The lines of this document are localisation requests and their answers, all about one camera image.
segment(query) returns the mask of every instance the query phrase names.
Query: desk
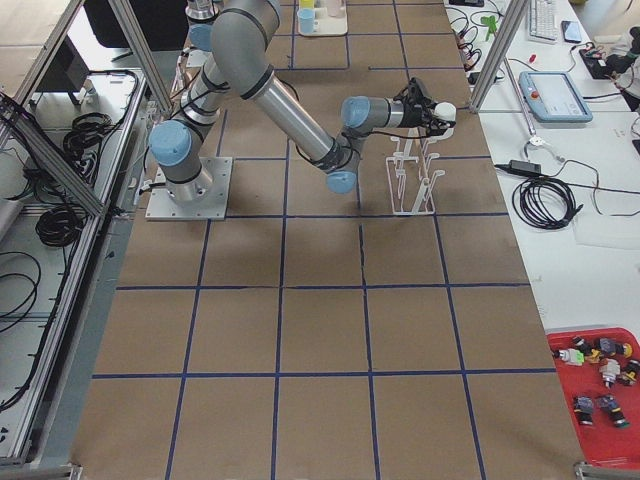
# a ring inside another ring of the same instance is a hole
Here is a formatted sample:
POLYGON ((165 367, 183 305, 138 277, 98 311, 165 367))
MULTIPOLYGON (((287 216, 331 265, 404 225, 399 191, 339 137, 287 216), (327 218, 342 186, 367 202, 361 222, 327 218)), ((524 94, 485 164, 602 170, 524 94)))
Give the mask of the desk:
MULTIPOLYGON (((463 7, 460 8, 467 15, 471 15, 478 9, 463 7)), ((455 10, 448 9, 449 18, 451 20, 460 16, 455 10)), ((474 19, 479 20, 481 15, 475 15, 474 19)), ((578 18, 573 11, 573 8, 568 1, 557 0, 557 21, 561 20, 573 20, 578 21, 578 18)), ((463 22, 457 22, 454 26, 459 29, 463 22)), ((582 31, 582 38, 585 42, 589 41, 589 36, 585 30, 580 27, 582 31)), ((491 49, 494 37, 491 37, 488 42, 484 41, 484 34, 486 29, 481 28, 478 38, 473 42, 474 47, 482 50, 482 58, 478 62, 474 71, 482 70, 484 60, 491 49)), ((607 95, 610 93, 618 92, 617 88, 608 80, 593 80, 589 71, 584 66, 580 54, 578 53, 578 47, 573 53, 570 53, 570 48, 573 44, 564 42, 562 39, 558 40, 555 44, 546 44, 540 42, 532 42, 527 40, 527 27, 526 18, 523 19, 518 32, 511 43, 508 51, 508 58, 517 58, 522 61, 527 61, 532 54, 536 55, 536 60, 531 66, 537 70, 560 70, 565 71, 571 68, 573 65, 571 61, 571 55, 573 56, 576 65, 570 72, 571 78, 578 87, 578 90, 584 97, 607 95)), ((524 65, 517 62, 510 62, 511 68, 514 74, 517 76, 523 70, 528 70, 524 65)), ((629 107, 621 96, 612 97, 606 99, 606 101, 598 100, 589 102, 589 108, 594 112, 628 112, 629 107)), ((509 82, 508 78, 497 82, 487 94, 484 103, 480 109, 481 112, 519 112, 520 104, 516 97, 515 91, 509 82)))
MULTIPOLYGON (((602 186, 638 190, 640 156, 629 132, 636 118, 631 112, 596 112, 583 128, 536 126, 558 153, 596 167, 602 186)), ((520 114, 481 114, 481 121, 495 163, 520 158, 528 138, 520 114)), ((531 158, 542 164, 545 173, 555 173, 561 166, 544 150, 535 151, 531 158)), ((560 178, 591 184, 594 175, 586 168, 568 165, 560 178)), ((618 325, 640 337, 640 297, 636 294, 640 291, 640 250, 579 245, 573 228, 556 232, 533 229, 516 217, 511 206, 511 193, 521 179, 503 174, 498 174, 498 179, 545 329, 618 325)), ((583 213, 595 213, 590 191, 573 191, 577 202, 584 204, 583 213)), ((640 209, 640 198, 601 192, 598 205, 605 212, 633 212, 640 209)), ((640 219, 635 221, 640 231, 640 219)))
MULTIPOLYGON (((468 7, 461 9, 467 15, 478 11, 468 7)), ((448 13, 451 19, 460 16, 454 10, 448 10, 448 13)), ((568 1, 557 1, 557 19, 558 23, 560 20, 578 20, 568 1)), ((587 41, 589 37, 582 27, 581 31, 583 39, 587 41)), ((481 31, 474 46, 486 55, 493 38, 484 42, 483 33, 481 31)), ((556 44, 527 40, 525 18, 509 48, 508 57, 526 61, 535 53, 537 59, 532 65, 535 68, 567 70, 572 65, 570 48, 571 44, 562 40, 556 44)), ((570 75, 583 96, 617 92, 612 83, 591 78, 577 49, 573 55, 576 65, 570 75)), ((483 60, 484 58, 479 62, 477 70, 482 68, 483 60)), ((511 67, 516 76, 526 69, 517 62, 511 62, 511 67)), ((629 111, 621 97, 613 98, 614 100, 606 102, 589 103, 594 119, 584 125, 564 128, 534 123, 538 134, 552 144, 560 155, 597 168, 602 186, 639 190, 640 157, 631 144, 630 132, 631 124, 638 115, 629 111)), ((522 147, 530 135, 524 117, 519 112, 521 107, 508 79, 496 83, 489 91, 479 114, 495 163, 507 163, 512 158, 522 159, 522 147)), ((561 167, 545 150, 534 151, 531 160, 541 163, 544 173, 553 174, 561 167)), ((561 178, 592 184, 594 174, 584 167, 569 165, 561 178)), ((640 288, 640 251, 578 244, 574 228, 555 232, 533 229, 517 217, 511 206, 512 192, 522 179, 498 173, 498 180, 545 329, 549 331, 617 325, 640 337, 637 322, 640 298, 631 294, 640 288)), ((584 204, 582 214, 594 214, 590 191, 580 188, 573 190, 578 203, 584 204)), ((599 193, 598 204, 605 212, 634 212, 640 209, 640 198, 599 193)), ((639 218, 634 217, 629 221, 634 222, 633 224, 638 222, 637 228, 640 230, 639 218)))

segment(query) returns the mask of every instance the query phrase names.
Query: white cup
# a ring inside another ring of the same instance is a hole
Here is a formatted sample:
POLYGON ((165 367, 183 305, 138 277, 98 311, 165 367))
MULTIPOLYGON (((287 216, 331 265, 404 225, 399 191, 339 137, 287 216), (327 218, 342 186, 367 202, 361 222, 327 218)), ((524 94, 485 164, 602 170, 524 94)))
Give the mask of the white cup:
POLYGON ((342 16, 342 0, 325 0, 330 17, 342 16))

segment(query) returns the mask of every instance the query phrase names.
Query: cable bundle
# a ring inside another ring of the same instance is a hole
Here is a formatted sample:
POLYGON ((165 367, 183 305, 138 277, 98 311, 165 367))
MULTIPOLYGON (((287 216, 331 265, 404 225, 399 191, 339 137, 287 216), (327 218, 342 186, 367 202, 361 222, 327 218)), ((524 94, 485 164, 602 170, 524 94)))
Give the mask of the cable bundle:
POLYGON ((64 137, 62 148, 67 154, 67 161, 90 185, 95 184, 98 176, 104 139, 116 128, 109 115, 98 112, 87 113, 73 120, 71 131, 64 137), (96 151, 85 153, 87 149, 96 146, 96 151))
POLYGON ((511 204, 520 219, 527 225, 542 230, 560 230, 582 210, 569 185, 550 177, 528 178, 516 187, 511 195, 511 204), (543 197, 554 197, 565 206, 565 213, 556 218, 545 205, 543 197))
POLYGON ((502 18, 502 13, 498 6, 493 2, 493 0, 488 0, 491 5, 495 8, 495 11, 491 10, 478 10, 473 12, 471 15, 467 15, 463 10, 459 8, 447 6, 445 7, 447 10, 454 10, 460 13, 462 16, 455 18, 450 22, 451 27, 453 28, 454 24, 459 21, 464 22, 464 26, 456 32, 456 41, 458 43, 458 50, 460 52, 460 57, 462 59, 462 63, 464 66, 464 71, 469 72, 475 68, 480 59, 482 58, 482 50, 476 48, 473 45, 473 42, 478 38, 478 34, 480 33, 480 28, 484 28, 485 25, 478 22, 477 15, 480 14, 492 14, 498 15, 498 21, 502 18))
POLYGON ((40 241, 48 247, 66 247, 80 237, 84 222, 69 205, 60 205, 42 214, 36 223, 40 241))

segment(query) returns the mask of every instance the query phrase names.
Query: metal pole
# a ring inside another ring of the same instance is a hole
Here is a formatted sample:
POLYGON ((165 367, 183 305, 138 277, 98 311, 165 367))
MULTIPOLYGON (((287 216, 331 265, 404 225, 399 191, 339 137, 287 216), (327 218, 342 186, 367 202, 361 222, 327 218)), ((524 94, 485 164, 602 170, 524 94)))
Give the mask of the metal pole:
POLYGON ((513 74, 513 70, 511 70, 511 65, 509 65, 509 60, 504 59, 504 68, 507 71, 507 75, 509 76, 509 81, 513 86, 513 89, 516 91, 516 96, 518 97, 518 102, 520 102, 520 108, 522 108, 522 114, 524 115, 525 120, 527 121, 527 128, 529 129, 529 133, 532 136, 536 136, 536 127, 533 124, 533 119, 531 118, 531 114, 529 114, 529 109, 527 108, 527 104, 524 102, 524 97, 522 96, 522 90, 520 90, 520 85, 518 84, 515 75, 513 74))
POLYGON ((170 113, 173 106, 169 92, 162 81, 158 67, 153 61, 151 49, 149 48, 147 39, 144 37, 144 33, 131 7, 131 3, 129 3, 129 0, 109 0, 109 4, 124 32, 124 36, 127 37, 131 50, 140 60, 140 66, 144 72, 144 76, 147 78, 147 82, 149 82, 149 87, 154 97, 156 97, 161 112, 170 113))
POLYGON ((585 463, 578 463, 574 467, 579 480, 632 480, 640 479, 638 470, 618 470, 613 468, 593 467, 585 463))
POLYGON ((14 469, 0 472, 0 480, 78 480, 82 468, 68 465, 50 469, 14 469))
POLYGON ((489 93, 489 89, 493 85, 493 79, 496 78, 496 73, 498 68, 500 68, 500 63, 502 62, 502 59, 507 56, 509 45, 511 45, 511 41, 518 31, 520 21, 522 20, 528 5, 529 0, 513 0, 509 3, 507 12, 502 19, 500 29, 496 34, 496 38, 491 46, 491 50, 489 51, 489 55, 484 62, 484 66, 482 67, 476 86, 471 94, 469 110, 473 113, 478 113, 480 111, 482 102, 484 102, 487 93, 489 93))

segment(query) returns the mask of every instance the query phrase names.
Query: grid square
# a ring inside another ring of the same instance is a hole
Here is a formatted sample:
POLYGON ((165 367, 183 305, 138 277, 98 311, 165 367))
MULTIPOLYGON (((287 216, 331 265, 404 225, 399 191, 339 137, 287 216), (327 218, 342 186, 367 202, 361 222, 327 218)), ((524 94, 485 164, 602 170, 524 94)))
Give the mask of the grid square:
POLYGON ((528 351, 549 348, 531 288, 456 288, 453 299, 467 368, 553 368, 551 355, 496 348, 525 338, 528 351))
POLYGON ((337 195, 327 187, 327 174, 293 155, 289 162, 288 215, 357 215, 355 190, 337 195))
POLYGON ((462 70, 462 60, 453 33, 405 35, 402 42, 409 68, 457 67, 462 70))
POLYGON ((198 301, 191 372, 273 372, 278 290, 203 290, 198 301))
POLYGON ((351 5, 349 33, 398 33, 398 24, 393 5, 351 5))
POLYGON ((189 291, 117 291, 94 371, 182 372, 194 296, 189 291))
POLYGON ((451 283, 527 283, 509 217, 438 219, 451 283))
POLYGON ((434 160, 431 168, 446 172, 433 192, 438 213, 507 212, 491 159, 434 160))
POLYGON ((277 287, 282 220, 229 218, 211 229, 203 285, 277 287))
POLYGON ((283 372, 367 370, 361 290, 286 290, 283 372))
POLYGON ((284 160, 236 160, 227 215, 282 215, 284 160))
POLYGON ((195 285, 206 228, 206 222, 150 222, 136 215, 118 284, 195 285))
POLYGON ((285 158, 287 136, 253 102, 234 99, 227 117, 221 155, 240 158, 285 158))
POLYGON ((360 208, 364 215, 393 213, 385 161, 395 150, 395 144, 382 135, 371 136, 364 144, 358 172, 360 208))
POLYGON ((376 378, 375 395, 383 479, 481 478, 460 376, 376 378))
POLYGON ((280 13, 280 26, 278 30, 276 30, 276 35, 290 35, 293 29, 293 19, 295 18, 294 7, 282 5, 280 7, 280 13))
MULTIPOLYGON (((278 76, 296 88, 304 109, 329 135, 335 136, 340 131, 340 108, 345 97, 353 93, 354 72, 295 70, 279 72, 278 76)), ((295 145, 291 143, 290 147, 291 154, 295 155, 295 145)))
POLYGON ((438 142, 433 151, 443 157, 489 157, 491 155, 480 118, 469 110, 458 110, 453 137, 444 142, 438 142))
POLYGON ((349 56, 352 67, 404 67, 399 35, 352 35, 349 37, 349 56))
POLYGON ((369 289, 374 371, 460 368, 444 288, 369 289))
POLYGON ((361 285, 358 222, 295 218, 287 221, 285 285, 361 285))
POLYGON ((276 69, 287 70, 291 68, 293 61, 293 40, 291 35, 273 37, 267 48, 267 58, 269 63, 276 69))
POLYGON ((346 37, 295 36, 293 47, 294 68, 347 68, 346 37))
POLYGON ((92 480, 164 478, 179 389, 180 379, 93 380, 70 461, 92 480))
POLYGON ((444 283, 431 217, 365 220, 364 258, 369 285, 444 283))
POLYGON ((584 456, 555 373, 473 375, 469 388, 487 478, 573 478, 584 456))
MULTIPOLYGON (((429 94, 439 102, 453 103, 456 107, 460 108, 466 105, 471 97, 469 82, 462 68, 409 70, 409 76, 420 78, 429 90, 429 94)), ((439 151, 440 146, 446 143, 447 142, 440 142, 434 145, 434 151, 439 151)))
POLYGON ((273 382, 270 378, 189 379, 171 478, 269 478, 273 382))
POLYGON ((398 5, 402 33, 449 33, 451 24, 444 5, 398 5))
POLYGON ((366 378, 280 380, 280 480, 373 479, 366 378))

